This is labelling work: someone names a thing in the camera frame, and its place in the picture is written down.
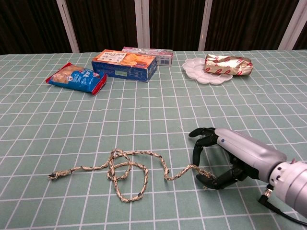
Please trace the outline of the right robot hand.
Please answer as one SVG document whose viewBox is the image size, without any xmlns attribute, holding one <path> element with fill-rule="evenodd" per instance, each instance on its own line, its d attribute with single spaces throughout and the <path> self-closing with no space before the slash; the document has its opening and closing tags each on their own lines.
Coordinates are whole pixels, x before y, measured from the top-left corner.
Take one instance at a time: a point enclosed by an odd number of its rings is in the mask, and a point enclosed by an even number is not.
<svg viewBox="0 0 307 230">
<path fill-rule="evenodd" d="M 245 178 L 269 182 L 273 169 L 285 162 L 287 156 L 261 141 L 226 128 L 200 127 L 189 133 L 193 138 L 202 135 L 193 149 L 193 164 L 199 166 L 204 147 L 219 145 L 229 155 L 233 167 L 218 177 L 198 174 L 196 178 L 210 189 L 224 189 Z"/>
</svg>

